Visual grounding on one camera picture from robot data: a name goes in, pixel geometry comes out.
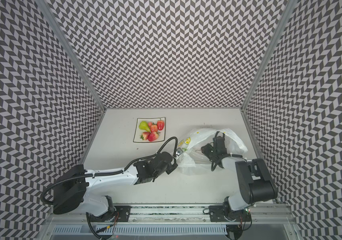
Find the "white plastic bag lemon print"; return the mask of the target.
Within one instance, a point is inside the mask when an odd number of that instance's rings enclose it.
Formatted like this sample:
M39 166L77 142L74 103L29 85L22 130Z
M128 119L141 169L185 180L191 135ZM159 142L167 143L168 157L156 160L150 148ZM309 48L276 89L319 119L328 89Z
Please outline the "white plastic bag lemon print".
M203 175L222 169L225 157L242 159L248 149L231 129L194 129L179 141L177 169L184 175Z

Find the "large red fake strawberry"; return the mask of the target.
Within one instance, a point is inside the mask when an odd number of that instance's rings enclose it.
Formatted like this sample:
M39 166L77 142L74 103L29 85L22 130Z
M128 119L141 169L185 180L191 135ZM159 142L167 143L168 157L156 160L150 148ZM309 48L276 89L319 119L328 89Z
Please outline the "large red fake strawberry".
M143 141L146 141L149 139L149 136L151 135L151 132L143 132L140 136L140 139Z

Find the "red fake apple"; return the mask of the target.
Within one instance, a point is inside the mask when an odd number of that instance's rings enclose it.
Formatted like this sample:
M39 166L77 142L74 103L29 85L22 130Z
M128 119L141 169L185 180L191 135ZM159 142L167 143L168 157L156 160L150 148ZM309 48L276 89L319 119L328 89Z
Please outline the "red fake apple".
M165 128L165 121L164 120L157 121L157 127L159 131L162 131Z

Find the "green fake pear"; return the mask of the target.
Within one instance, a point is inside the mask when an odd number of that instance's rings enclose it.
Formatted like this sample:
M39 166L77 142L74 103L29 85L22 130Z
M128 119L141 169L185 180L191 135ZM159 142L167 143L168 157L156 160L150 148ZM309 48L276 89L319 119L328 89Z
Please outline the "green fake pear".
M140 122L139 129L143 130L145 132L151 132L150 127L148 126L148 123L146 121L141 121Z

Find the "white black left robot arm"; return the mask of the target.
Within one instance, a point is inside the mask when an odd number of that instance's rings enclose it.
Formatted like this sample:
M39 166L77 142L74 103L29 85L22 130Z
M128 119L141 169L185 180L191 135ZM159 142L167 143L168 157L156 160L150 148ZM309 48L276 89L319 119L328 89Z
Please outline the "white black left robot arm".
M79 210L100 217L114 210L108 191L112 187L134 186L154 182L163 173L176 168L177 153L157 153L140 159L127 168L115 170L85 170L77 165L53 184L53 212L56 215Z

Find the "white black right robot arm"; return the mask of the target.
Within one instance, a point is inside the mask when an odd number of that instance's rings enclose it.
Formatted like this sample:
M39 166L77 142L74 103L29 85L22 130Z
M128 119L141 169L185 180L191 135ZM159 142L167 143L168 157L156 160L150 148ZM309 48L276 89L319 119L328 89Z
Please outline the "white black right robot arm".
M278 190L263 159L247 161L229 153L224 136L214 137L213 143L201 147L201 151L210 160L212 171L220 167L237 177L237 192L226 197L222 206L208 207L211 222L250 222L249 207L277 198Z

